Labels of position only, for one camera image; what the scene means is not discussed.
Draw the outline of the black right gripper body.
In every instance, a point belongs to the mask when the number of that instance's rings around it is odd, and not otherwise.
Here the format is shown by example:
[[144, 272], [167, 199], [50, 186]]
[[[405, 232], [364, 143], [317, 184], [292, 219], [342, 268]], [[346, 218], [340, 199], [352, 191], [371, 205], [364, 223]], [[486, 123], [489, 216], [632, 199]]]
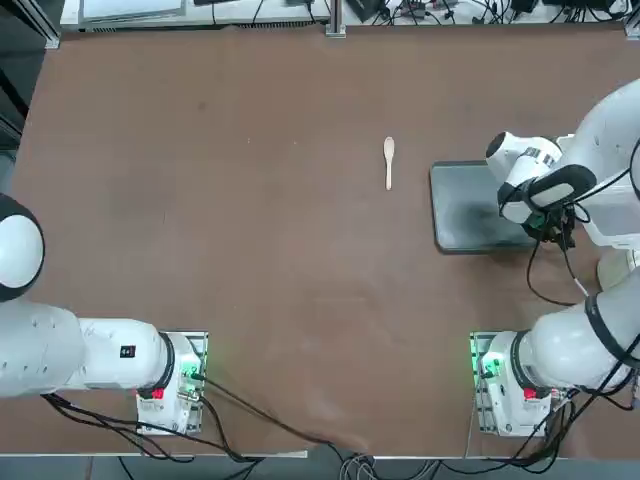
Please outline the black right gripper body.
[[561, 249], [575, 247], [572, 233], [575, 228], [575, 209], [572, 205], [534, 212], [523, 224], [532, 239], [541, 243], [554, 243]]

